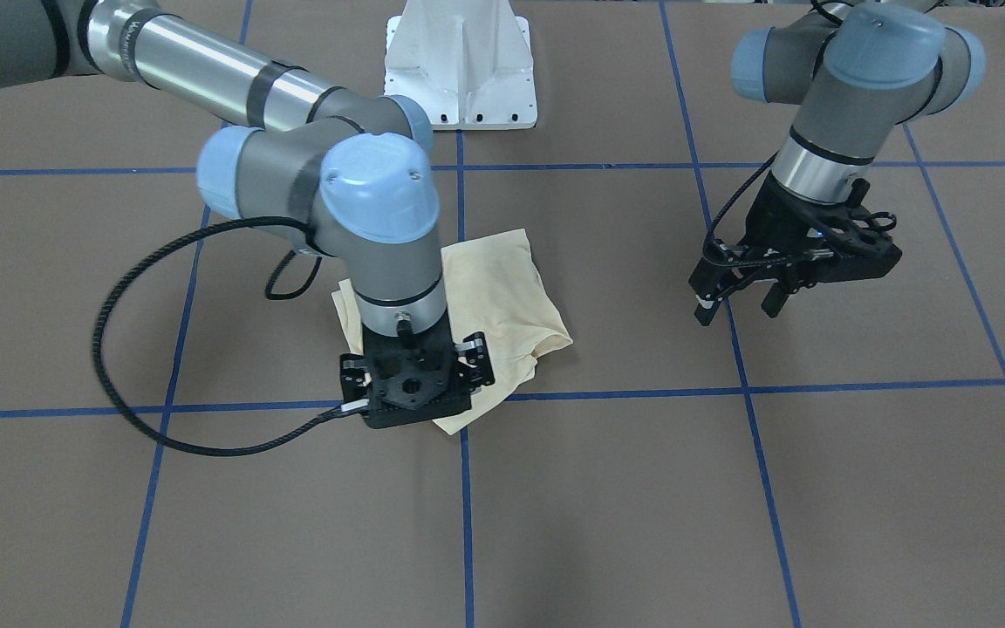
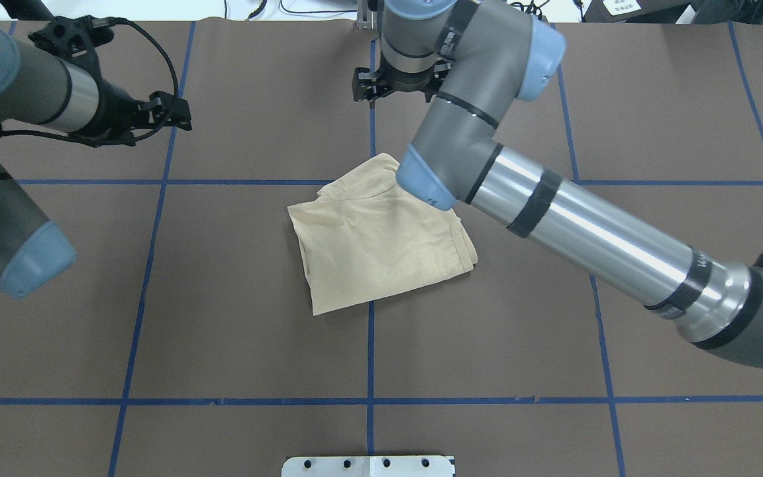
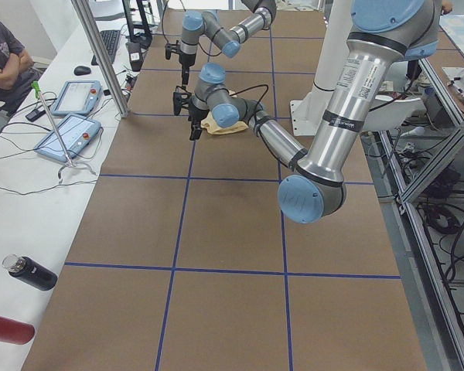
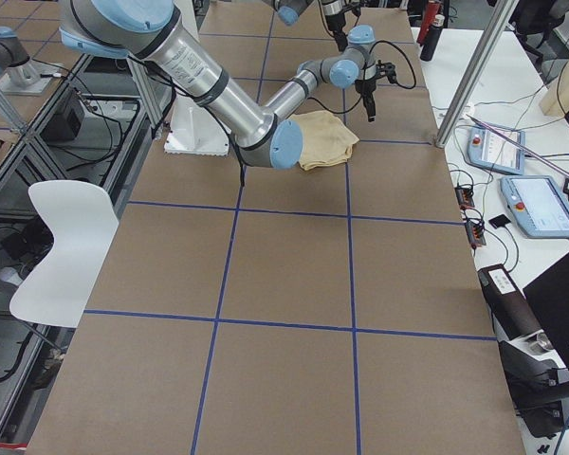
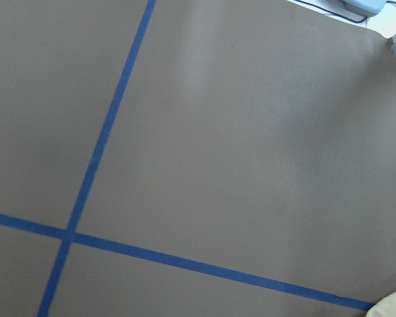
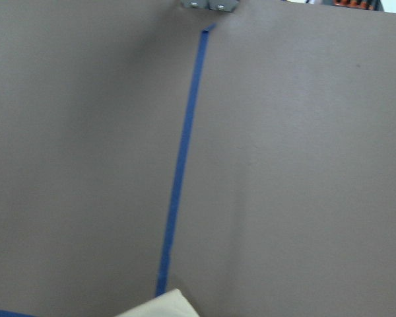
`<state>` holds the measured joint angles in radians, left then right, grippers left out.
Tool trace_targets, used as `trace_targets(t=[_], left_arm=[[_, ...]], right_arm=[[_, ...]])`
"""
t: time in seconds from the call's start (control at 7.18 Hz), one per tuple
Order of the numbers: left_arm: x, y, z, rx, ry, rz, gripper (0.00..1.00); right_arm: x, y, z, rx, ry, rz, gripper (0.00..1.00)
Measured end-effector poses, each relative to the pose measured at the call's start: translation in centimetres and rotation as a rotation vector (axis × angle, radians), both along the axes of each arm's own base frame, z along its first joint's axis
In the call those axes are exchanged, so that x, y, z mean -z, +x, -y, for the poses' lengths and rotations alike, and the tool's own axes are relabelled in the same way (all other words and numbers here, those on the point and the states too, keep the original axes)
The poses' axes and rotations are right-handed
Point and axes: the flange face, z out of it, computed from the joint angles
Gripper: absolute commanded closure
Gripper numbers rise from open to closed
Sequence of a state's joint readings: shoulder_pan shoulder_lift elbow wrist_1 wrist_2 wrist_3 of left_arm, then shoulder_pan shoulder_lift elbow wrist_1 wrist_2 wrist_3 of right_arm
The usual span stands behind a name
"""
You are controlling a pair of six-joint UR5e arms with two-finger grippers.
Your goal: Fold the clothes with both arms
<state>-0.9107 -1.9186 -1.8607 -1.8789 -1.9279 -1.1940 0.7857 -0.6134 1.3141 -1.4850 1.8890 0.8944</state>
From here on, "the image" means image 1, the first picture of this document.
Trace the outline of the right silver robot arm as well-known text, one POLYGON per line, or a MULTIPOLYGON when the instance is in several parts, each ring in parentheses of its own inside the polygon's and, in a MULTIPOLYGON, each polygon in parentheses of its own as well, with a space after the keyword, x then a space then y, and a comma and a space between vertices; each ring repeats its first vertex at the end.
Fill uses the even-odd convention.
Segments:
POLYGON ((296 253, 345 263, 363 343, 348 398, 458 413, 491 385, 482 334, 452 338, 419 104, 322 82, 155 1, 0 1, 0 88, 94 74, 224 120, 196 167, 208 206, 229 222, 290 218, 272 231, 296 253))

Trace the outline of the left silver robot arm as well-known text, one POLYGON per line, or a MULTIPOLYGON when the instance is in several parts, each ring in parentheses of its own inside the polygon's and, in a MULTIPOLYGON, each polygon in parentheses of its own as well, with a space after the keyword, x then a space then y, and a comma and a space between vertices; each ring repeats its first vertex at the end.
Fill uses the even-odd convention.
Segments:
POLYGON ((762 310, 819 283, 868 281, 902 256, 891 212, 863 202, 866 174, 894 127, 960 104, 980 86, 986 52, 969 31, 930 16, 930 1, 814 1, 782 28, 742 36, 731 86, 745 99, 795 104, 784 143, 750 176, 759 189, 735 243, 706 232, 689 283, 695 318, 752 283, 762 310))

